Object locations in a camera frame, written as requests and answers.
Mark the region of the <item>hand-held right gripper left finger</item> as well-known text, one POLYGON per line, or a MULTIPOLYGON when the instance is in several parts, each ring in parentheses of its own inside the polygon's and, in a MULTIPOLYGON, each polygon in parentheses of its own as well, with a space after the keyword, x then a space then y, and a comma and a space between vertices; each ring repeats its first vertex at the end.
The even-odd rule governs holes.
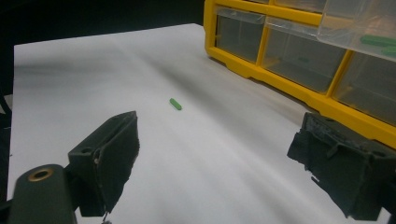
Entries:
POLYGON ((112 212, 138 154, 136 113, 106 120, 68 153, 67 180, 73 206, 84 217, 112 212))

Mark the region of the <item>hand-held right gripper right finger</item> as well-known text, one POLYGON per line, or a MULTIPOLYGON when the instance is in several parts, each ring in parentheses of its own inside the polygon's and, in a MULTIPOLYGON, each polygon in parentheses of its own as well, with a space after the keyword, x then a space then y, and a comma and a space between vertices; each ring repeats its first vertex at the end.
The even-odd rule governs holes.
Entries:
POLYGON ((396 221, 396 150, 334 119, 306 113, 288 157, 301 163, 346 217, 396 221))

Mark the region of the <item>yellow black organizer cabinet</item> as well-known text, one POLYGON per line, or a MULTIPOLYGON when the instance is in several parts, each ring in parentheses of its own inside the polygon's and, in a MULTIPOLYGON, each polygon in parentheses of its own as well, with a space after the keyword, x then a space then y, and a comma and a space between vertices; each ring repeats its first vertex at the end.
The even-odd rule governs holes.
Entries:
POLYGON ((262 55, 269 30, 262 29, 261 42, 258 48, 258 56, 253 62, 248 62, 230 52, 219 49, 216 46, 218 16, 217 9, 227 7, 239 9, 243 12, 255 12, 266 16, 278 17, 290 21, 318 26, 321 15, 314 12, 302 11, 287 7, 280 7, 275 0, 269 0, 267 4, 249 2, 247 0, 205 0, 204 7, 204 30, 206 53, 225 64, 231 71, 244 78, 253 78, 262 81, 280 91, 283 91, 315 109, 320 115, 335 119, 346 125, 353 131, 369 138, 377 140, 389 147, 396 149, 396 126, 376 119, 368 114, 360 112, 348 105, 344 105, 334 98, 335 89, 349 66, 354 52, 349 50, 345 53, 330 88, 324 93, 311 91, 297 83, 287 80, 261 67, 262 55))

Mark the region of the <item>clear plastic drawer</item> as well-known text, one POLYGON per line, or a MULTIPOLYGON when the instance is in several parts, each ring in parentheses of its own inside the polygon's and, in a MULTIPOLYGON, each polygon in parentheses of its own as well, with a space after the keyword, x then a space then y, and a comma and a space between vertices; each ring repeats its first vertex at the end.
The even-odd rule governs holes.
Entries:
POLYGON ((396 62, 396 47, 362 44, 363 35, 396 39, 396 0, 327 0, 318 28, 320 42, 396 62))

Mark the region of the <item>grid of clear drawers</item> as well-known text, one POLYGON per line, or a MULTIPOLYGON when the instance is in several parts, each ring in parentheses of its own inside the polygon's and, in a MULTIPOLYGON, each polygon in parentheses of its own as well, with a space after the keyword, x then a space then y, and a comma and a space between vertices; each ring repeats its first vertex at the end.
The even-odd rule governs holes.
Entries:
MULTIPOLYGON (((261 67, 318 93, 330 88, 348 51, 317 41, 313 25, 227 7, 219 7, 217 16, 219 49, 253 62, 266 28, 261 67)), ((396 62, 353 52, 335 100, 396 126, 396 62)))

